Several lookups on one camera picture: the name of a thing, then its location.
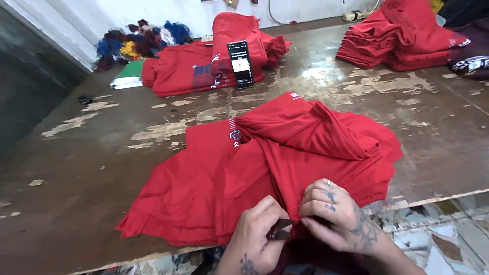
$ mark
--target tiled floor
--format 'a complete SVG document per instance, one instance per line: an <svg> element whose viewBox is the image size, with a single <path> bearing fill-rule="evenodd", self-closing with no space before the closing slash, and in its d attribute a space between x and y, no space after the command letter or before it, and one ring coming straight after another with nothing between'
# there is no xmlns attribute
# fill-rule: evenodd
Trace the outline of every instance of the tiled floor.
<svg viewBox="0 0 489 275"><path fill-rule="evenodd" d="M372 218L428 275L489 275L487 193L394 210ZM189 275L201 262L202 251L197 251L97 274Z"/></svg>

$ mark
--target wrist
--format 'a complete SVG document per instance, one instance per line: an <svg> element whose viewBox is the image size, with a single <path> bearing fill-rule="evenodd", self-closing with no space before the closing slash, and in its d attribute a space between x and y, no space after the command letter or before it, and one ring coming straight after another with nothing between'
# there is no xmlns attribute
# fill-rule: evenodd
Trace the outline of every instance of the wrist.
<svg viewBox="0 0 489 275"><path fill-rule="evenodd" d="M372 249L364 253L364 256L374 258L376 260L384 261L392 256L393 252L399 250L396 244L385 234L383 231L377 236L377 243Z"/></svg>

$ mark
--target stack of red t-shirts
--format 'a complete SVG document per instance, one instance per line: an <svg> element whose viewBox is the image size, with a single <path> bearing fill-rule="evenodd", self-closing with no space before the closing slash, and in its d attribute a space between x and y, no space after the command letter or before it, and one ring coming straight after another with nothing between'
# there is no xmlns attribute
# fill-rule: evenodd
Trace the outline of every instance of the stack of red t-shirts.
<svg viewBox="0 0 489 275"><path fill-rule="evenodd" d="M253 73L262 72L262 66L277 66L280 58L289 51L292 42L282 35L273 37L261 32L254 16L234 12L221 12L212 24L212 74L232 73L231 60L227 50L229 42L246 40Z"/></svg>
<svg viewBox="0 0 489 275"><path fill-rule="evenodd" d="M236 85L227 43L247 40L253 81L264 79L262 66L277 66L292 42L282 35L273 37L258 29L253 16L232 12L218 14L213 24L214 40L171 46L143 64L143 84L158 96L199 92Z"/></svg>
<svg viewBox="0 0 489 275"><path fill-rule="evenodd" d="M467 38L436 23L427 0L386 0L347 31L337 57L368 69L385 63L394 71L450 62L450 48Z"/></svg>
<svg viewBox="0 0 489 275"><path fill-rule="evenodd" d="M240 214L267 195L299 220L304 189L322 178L362 207L385 198L402 155L385 126L292 92L235 119L189 127L186 145L154 169L117 226L122 237L225 244Z"/></svg>

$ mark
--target yellow fabric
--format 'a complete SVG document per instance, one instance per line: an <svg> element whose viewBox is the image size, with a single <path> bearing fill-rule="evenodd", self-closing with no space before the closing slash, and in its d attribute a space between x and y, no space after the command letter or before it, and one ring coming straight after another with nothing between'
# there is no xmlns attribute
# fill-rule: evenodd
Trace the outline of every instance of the yellow fabric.
<svg viewBox="0 0 489 275"><path fill-rule="evenodd" d="M430 0L431 10L438 13L443 7L442 0Z"/></svg>
<svg viewBox="0 0 489 275"><path fill-rule="evenodd" d="M139 56L139 54L134 51L134 42L132 41L124 42L124 45L121 47L121 53L132 57Z"/></svg>

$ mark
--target dark garment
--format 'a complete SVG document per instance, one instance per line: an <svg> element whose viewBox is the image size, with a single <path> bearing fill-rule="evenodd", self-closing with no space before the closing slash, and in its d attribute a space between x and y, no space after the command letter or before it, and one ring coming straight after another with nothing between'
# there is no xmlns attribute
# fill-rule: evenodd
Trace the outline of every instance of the dark garment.
<svg viewBox="0 0 489 275"><path fill-rule="evenodd" d="M489 79L489 17L454 28L472 42L452 52L449 67L456 74L476 80Z"/></svg>
<svg viewBox="0 0 489 275"><path fill-rule="evenodd" d="M472 23L489 15L488 0L450 0L438 12L446 19L445 27L457 27Z"/></svg>
<svg viewBox="0 0 489 275"><path fill-rule="evenodd" d="M314 237L285 244L269 275L367 275L360 254L338 252Z"/></svg>

